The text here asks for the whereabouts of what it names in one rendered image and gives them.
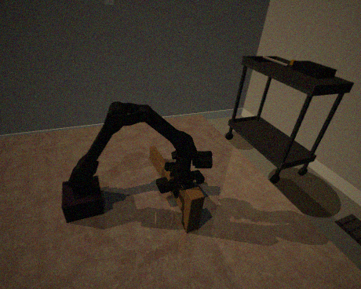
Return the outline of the brown wooden plank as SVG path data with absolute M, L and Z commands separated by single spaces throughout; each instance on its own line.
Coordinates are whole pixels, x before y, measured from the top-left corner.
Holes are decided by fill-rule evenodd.
M 173 176 L 172 177 L 170 176 L 170 171 L 165 170 L 166 161 L 161 156 L 161 154 L 159 153 L 159 151 L 157 150 L 157 148 L 155 146 L 150 147 L 150 160 L 154 164 L 156 170 L 159 172 L 159 175 L 161 176 L 161 178 L 166 177 L 168 181 L 170 179 L 173 179 Z M 186 190 L 184 189 L 184 187 L 182 185 L 177 185 L 177 188 L 178 188 L 178 193 L 177 193 L 176 198 L 174 197 L 172 192 L 170 192 L 170 193 L 173 196 L 173 198 L 175 199 L 177 205 L 179 206 L 180 210 L 183 213 L 184 197 L 185 197 Z

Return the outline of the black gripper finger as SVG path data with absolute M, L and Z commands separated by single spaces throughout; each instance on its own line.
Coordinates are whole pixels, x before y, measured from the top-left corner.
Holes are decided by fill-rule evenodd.
M 194 184 L 188 185 L 188 184 L 186 183 L 186 184 L 183 184 L 182 186 L 183 186 L 184 189 L 186 190 L 186 189 L 190 189 L 190 188 L 194 187 L 195 185 L 194 185 Z
M 176 198 L 176 197 L 177 197 L 177 193 L 178 193 L 178 188 L 176 188 L 176 189 L 174 189 L 174 190 L 170 190 L 170 191 L 173 193 L 174 197 Z

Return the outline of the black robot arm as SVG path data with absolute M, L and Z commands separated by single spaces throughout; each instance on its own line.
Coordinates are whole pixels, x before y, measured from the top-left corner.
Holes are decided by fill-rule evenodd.
M 97 159 L 111 136 L 123 126 L 144 122 L 169 140 L 176 149 L 171 152 L 172 159 L 175 159 L 176 162 L 165 163 L 165 170 L 170 171 L 171 177 L 175 171 L 173 165 L 180 171 L 188 171 L 191 168 L 191 161 L 195 168 L 212 168 L 212 152 L 197 152 L 189 134 L 174 128 L 149 105 L 116 101 L 110 104 L 104 125 L 93 141 L 90 150 L 78 161 L 71 173 L 67 186 L 72 189 L 74 199 L 93 195 L 92 179 L 97 171 L 99 163 Z

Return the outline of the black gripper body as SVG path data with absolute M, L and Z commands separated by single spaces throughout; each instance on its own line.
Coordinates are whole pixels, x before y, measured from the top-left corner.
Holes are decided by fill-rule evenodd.
M 188 185 L 193 184 L 193 180 L 196 180 L 197 185 L 204 183 L 205 178 L 199 170 L 180 171 L 175 167 L 175 165 L 173 165 L 173 168 L 175 169 L 173 179 L 168 181 L 166 177 L 163 177 L 156 180 L 156 185 L 160 193 L 166 193 L 170 190 L 174 190 L 177 188 L 177 185 L 186 183 Z

